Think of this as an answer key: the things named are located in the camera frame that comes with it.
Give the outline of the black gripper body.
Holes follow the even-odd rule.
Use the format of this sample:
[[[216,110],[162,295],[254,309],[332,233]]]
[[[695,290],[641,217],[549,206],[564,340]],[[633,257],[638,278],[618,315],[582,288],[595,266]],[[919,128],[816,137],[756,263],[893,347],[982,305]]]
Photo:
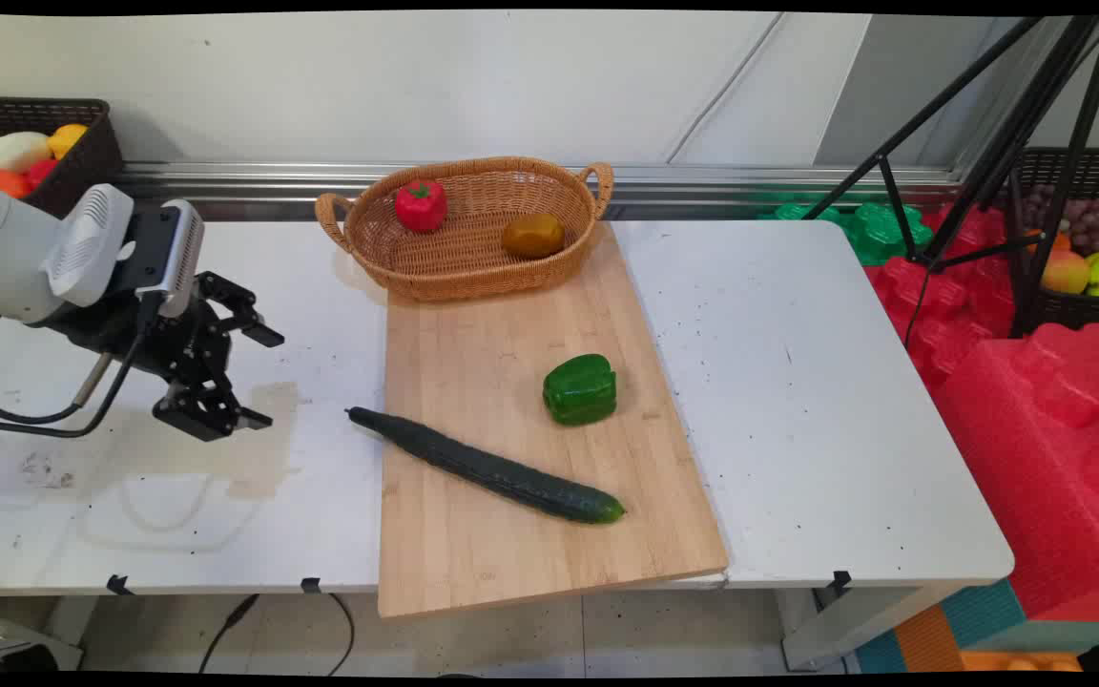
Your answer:
[[[187,388],[231,390],[227,380],[230,332],[237,324],[218,315],[211,304],[238,313],[235,286],[197,286],[180,315],[157,315],[149,322],[134,357],[134,369],[157,375],[164,383]],[[64,335],[75,346],[110,353],[123,362],[138,334],[141,299],[134,290],[108,290],[89,307],[62,304],[45,318],[44,329]]]

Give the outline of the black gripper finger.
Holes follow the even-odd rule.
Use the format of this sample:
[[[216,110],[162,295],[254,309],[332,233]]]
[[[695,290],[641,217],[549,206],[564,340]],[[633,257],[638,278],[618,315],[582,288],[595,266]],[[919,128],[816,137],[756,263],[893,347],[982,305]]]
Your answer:
[[[232,331],[249,337],[260,346],[279,347],[286,337],[271,329],[256,309],[257,296],[238,282],[213,272],[197,274],[197,325],[209,335],[227,337]]]
[[[240,429],[271,426],[271,417],[241,405],[227,373],[219,368],[165,369],[160,379],[167,391],[153,405],[152,414],[201,441],[231,436]]]

